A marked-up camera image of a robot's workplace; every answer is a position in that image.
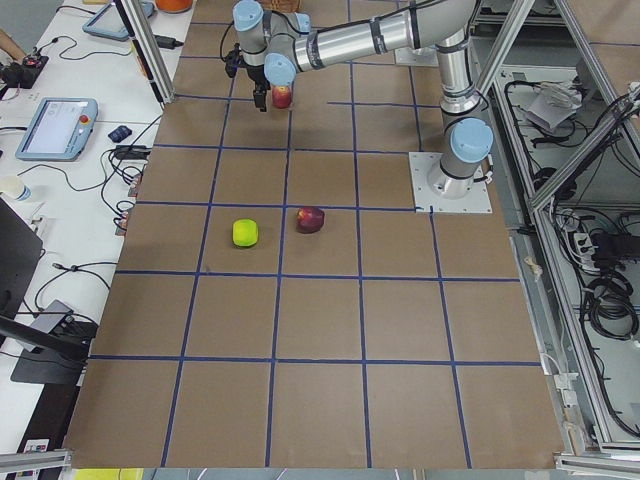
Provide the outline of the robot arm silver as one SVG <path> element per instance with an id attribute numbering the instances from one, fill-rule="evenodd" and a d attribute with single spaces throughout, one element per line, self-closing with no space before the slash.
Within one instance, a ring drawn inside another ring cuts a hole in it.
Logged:
<path id="1" fill-rule="evenodd" d="M 223 58 L 225 72 L 233 78 L 245 70 L 254 83 L 254 104 L 265 110 L 267 91 L 292 86 L 302 72 L 404 48 L 434 48 L 445 150 L 427 182 L 435 195 L 458 200 L 470 192 L 494 140 L 491 128 L 475 116 L 484 97 L 471 77 L 468 58 L 468 26 L 475 9 L 473 1 L 410 1 L 369 19 L 315 28 L 305 13 L 239 1 L 230 25 L 237 42 Z"/>

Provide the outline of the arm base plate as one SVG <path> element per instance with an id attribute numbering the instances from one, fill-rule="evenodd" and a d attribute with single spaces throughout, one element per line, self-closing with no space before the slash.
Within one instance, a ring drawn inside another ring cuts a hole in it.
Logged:
<path id="1" fill-rule="evenodd" d="M 491 214 L 491 174 L 479 164 L 471 178 L 447 177 L 440 168 L 441 156 L 439 152 L 408 154 L 414 210 L 425 214 Z"/>

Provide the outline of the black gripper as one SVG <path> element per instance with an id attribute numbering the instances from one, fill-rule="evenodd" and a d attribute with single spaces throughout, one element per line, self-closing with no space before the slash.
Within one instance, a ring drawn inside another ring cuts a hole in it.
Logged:
<path id="1" fill-rule="evenodd" d="M 247 75 L 254 82 L 255 89 L 253 90 L 254 105 L 260 112 L 267 111 L 267 92 L 268 92 L 268 80 L 264 74 L 264 66 L 247 65 Z"/>

